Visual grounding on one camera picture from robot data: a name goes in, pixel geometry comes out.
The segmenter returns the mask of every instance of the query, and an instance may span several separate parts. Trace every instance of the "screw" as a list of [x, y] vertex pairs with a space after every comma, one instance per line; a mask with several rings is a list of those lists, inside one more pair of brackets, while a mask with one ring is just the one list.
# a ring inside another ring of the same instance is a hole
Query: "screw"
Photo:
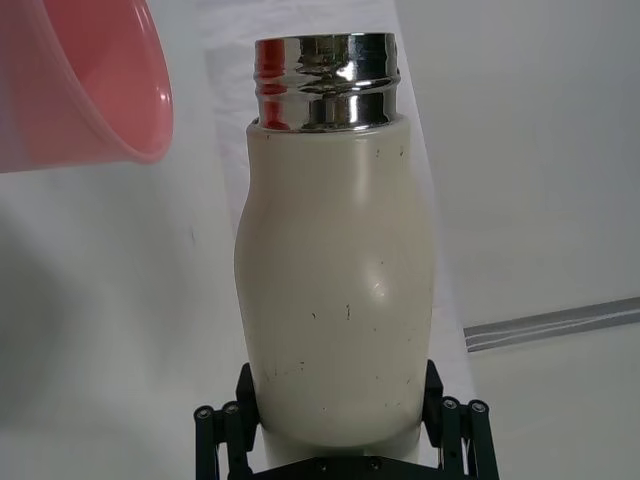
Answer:
[[485, 407], [481, 403], [472, 403], [471, 404], [471, 410], [473, 410], [474, 412], [478, 412], [478, 413], [484, 413], [484, 412], [487, 411], [487, 407]]
[[196, 412], [196, 417], [200, 419], [209, 418], [209, 415], [211, 415], [211, 409], [207, 407], [201, 408]]
[[233, 415], [234, 413], [237, 413], [239, 410], [240, 410], [240, 407], [238, 407], [237, 403], [230, 403], [229, 405], [224, 407], [224, 413], [228, 415]]
[[380, 467], [382, 467], [382, 464], [379, 458], [372, 458], [369, 462], [369, 468], [371, 468], [371, 470], [380, 470]]

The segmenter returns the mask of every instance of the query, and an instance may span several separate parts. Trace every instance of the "white bottle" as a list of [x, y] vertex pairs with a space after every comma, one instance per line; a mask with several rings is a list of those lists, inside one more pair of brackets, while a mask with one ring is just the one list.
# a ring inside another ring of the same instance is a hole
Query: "white bottle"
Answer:
[[270, 463], [410, 458], [433, 249], [391, 34], [256, 43], [236, 283]]

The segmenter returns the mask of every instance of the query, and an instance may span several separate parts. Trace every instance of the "metal strip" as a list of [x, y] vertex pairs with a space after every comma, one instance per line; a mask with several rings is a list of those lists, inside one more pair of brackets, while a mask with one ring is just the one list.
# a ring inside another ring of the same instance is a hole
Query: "metal strip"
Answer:
[[640, 323], [640, 297], [464, 329], [469, 352]]

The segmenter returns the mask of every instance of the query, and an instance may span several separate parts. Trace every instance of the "black mechanical base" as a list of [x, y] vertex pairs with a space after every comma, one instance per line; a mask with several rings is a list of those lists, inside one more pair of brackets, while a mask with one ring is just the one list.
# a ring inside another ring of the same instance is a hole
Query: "black mechanical base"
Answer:
[[312, 458], [253, 473], [247, 452], [253, 450], [260, 417], [251, 370], [245, 364], [236, 388], [237, 401], [222, 410], [203, 406], [195, 411], [196, 480], [220, 479], [221, 443], [227, 444], [229, 480], [498, 480], [489, 407], [480, 400], [461, 405], [442, 394], [440, 376], [429, 360], [422, 421], [431, 445], [438, 449], [437, 469], [383, 457], [341, 456]]

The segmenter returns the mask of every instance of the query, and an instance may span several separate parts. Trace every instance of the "pink plastic container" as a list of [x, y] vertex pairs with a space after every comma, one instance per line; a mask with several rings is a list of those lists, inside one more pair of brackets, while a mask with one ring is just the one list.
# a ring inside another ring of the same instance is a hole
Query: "pink plastic container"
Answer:
[[144, 0], [0, 0], [0, 172], [166, 153], [173, 107]]

